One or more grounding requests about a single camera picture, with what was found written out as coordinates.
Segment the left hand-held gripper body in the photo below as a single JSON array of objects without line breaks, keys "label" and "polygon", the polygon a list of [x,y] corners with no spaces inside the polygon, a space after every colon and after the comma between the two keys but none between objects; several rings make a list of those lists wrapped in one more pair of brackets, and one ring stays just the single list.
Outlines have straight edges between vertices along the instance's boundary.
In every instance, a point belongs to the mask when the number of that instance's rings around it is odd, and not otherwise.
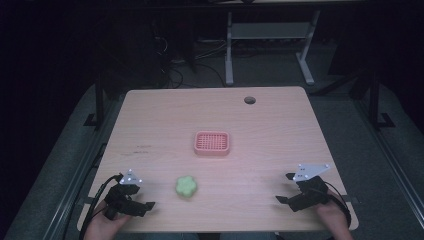
[{"label": "left hand-held gripper body", "polygon": [[119,180],[111,187],[105,197],[107,209],[104,216],[113,220],[118,213],[129,216],[143,217],[146,213],[144,204],[134,201],[128,195],[128,186],[135,184],[140,187],[142,180],[138,178],[132,169],[129,169]]}]

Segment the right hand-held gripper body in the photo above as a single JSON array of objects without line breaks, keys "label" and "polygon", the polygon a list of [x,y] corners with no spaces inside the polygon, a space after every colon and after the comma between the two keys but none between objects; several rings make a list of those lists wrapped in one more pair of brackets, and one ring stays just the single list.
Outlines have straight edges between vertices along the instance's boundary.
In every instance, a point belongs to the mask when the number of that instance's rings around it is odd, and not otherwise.
[{"label": "right hand-held gripper body", "polygon": [[300,193],[289,198],[289,207],[297,212],[317,205],[327,203],[328,187],[320,177],[320,174],[330,169],[329,164],[299,164],[295,172],[294,181],[300,189]]}]

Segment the green flower-shaped soap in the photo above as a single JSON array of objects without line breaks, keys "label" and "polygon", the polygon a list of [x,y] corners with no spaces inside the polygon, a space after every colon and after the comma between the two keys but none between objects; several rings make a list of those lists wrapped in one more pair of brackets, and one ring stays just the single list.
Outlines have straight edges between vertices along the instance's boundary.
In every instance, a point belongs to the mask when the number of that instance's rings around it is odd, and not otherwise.
[{"label": "green flower-shaped soap", "polygon": [[195,179],[190,176],[181,176],[176,181],[175,191],[179,196],[191,198],[197,190]]}]

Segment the pink slotted soap dish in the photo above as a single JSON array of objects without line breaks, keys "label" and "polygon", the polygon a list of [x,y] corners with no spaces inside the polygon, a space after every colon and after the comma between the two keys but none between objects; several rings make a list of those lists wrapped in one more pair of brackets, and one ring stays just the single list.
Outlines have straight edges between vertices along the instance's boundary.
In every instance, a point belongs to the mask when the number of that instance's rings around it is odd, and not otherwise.
[{"label": "pink slotted soap dish", "polygon": [[230,152],[230,136],[223,131],[199,131],[194,139],[194,152],[201,156],[226,156]]}]

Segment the person's left hand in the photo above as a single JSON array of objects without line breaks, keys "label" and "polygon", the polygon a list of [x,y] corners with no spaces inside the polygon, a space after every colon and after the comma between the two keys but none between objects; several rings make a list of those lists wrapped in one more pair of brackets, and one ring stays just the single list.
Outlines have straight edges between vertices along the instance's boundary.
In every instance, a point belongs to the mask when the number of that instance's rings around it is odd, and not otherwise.
[{"label": "person's left hand", "polygon": [[104,216],[107,204],[102,200],[94,209],[83,240],[114,240],[120,229],[132,219],[131,216],[119,214],[113,220]]}]

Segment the person's right hand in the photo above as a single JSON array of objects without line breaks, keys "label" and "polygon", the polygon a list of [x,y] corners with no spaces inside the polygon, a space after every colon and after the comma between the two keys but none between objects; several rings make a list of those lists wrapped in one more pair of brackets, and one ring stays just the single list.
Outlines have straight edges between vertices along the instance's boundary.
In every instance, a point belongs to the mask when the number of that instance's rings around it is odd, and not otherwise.
[{"label": "person's right hand", "polygon": [[329,200],[326,204],[317,204],[314,210],[334,240],[354,240],[346,216],[336,202]]}]

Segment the black metal stand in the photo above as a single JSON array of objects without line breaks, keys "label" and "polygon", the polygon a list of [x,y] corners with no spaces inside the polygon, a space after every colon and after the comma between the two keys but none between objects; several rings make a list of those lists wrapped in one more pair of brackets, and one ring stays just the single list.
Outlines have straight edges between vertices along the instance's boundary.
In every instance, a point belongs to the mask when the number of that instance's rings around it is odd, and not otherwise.
[{"label": "black metal stand", "polygon": [[84,122],[85,126],[94,127],[98,130],[104,119],[104,99],[101,77],[98,76],[95,80],[95,112],[89,114]]},{"label": "black metal stand", "polygon": [[374,129],[394,128],[395,124],[387,113],[379,111],[380,81],[376,72],[373,72],[369,88],[368,119]]}]

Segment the white metal desk frame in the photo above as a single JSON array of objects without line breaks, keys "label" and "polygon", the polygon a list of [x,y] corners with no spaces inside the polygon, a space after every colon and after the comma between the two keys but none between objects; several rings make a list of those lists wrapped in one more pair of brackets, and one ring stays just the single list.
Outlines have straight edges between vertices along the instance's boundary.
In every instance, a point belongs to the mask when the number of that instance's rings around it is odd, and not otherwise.
[{"label": "white metal desk frame", "polygon": [[234,40],[276,40],[303,39],[304,46],[296,53],[296,59],[307,85],[314,85],[312,73],[307,63],[307,54],[317,27],[320,11],[316,10],[309,22],[281,23],[239,23],[233,21],[233,14],[227,14],[225,84],[234,84],[232,43]]}]

